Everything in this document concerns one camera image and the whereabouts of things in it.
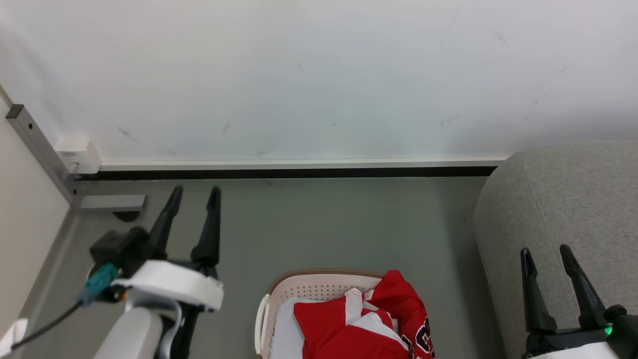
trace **laundry basket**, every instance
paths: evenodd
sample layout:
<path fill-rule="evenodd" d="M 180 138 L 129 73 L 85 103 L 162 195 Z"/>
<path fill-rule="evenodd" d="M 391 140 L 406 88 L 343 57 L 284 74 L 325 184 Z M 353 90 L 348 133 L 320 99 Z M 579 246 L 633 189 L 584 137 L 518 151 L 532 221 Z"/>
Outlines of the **laundry basket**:
<path fill-rule="evenodd" d="M 301 270 L 282 275 L 268 290 L 257 310 L 255 351 L 258 359 L 269 359 L 279 306 L 293 297 L 331 300 L 350 288 L 373 289 L 383 276 L 353 270 Z"/>

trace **wall outlet box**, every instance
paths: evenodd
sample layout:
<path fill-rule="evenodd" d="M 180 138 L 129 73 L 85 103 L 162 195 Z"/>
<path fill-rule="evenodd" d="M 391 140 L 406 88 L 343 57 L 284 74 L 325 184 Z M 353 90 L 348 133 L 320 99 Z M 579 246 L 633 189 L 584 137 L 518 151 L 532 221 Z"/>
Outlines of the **wall outlet box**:
<path fill-rule="evenodd" d="M 89 174 L 100 170 L 102 161 L 98 149 L 86 136 L 63 137 L 54 149 L 69 173 Z"/>

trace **white wall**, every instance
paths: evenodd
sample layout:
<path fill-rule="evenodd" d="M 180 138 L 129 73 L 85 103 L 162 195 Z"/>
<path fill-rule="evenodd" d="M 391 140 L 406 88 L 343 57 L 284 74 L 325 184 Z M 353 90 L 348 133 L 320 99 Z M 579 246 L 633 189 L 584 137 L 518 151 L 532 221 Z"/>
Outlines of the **white wall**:
<path fill-rule="evenodd" d="M 0 83 L 107 161 L 638 137 L 635 0 L 4 0 Z"/>
<path fill-rule="evenodd" d="M 8 111 L 0 98 L 0 333 L 18 319 L 69 208 Z"/>

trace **baseboard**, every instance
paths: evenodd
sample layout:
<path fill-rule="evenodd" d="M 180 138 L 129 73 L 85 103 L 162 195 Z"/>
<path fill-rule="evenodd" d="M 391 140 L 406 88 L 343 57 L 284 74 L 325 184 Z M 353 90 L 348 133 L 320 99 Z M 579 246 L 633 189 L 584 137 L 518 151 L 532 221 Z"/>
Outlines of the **baseboard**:
<path fill-rule="evenodd" d="M 346 160 L 103 161 L 100 171 L 208 171 L 498 166 L 501 157 L 363 158 Z"/>
<path fill-rule="evenodd" d="M 506 157 L 103 162 L 84 181 L 489 176 Z"/>

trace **gray fabric upholstery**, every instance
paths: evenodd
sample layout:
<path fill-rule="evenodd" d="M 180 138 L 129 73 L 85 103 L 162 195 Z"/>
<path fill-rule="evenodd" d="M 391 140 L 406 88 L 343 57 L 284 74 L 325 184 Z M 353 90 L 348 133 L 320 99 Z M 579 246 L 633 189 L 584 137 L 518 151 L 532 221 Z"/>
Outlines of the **gray fabric upholstery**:
<path fill-rule="evenodd" d="M 545 146 L 515 154 L 488 179 L 475 234 L 508 358 L 525 350 L 519 252 L 529 247 L 559 328 L 579 310 L 558 247 L 569 245 L 605 306 L 638 314 L 638 142 Z"/>

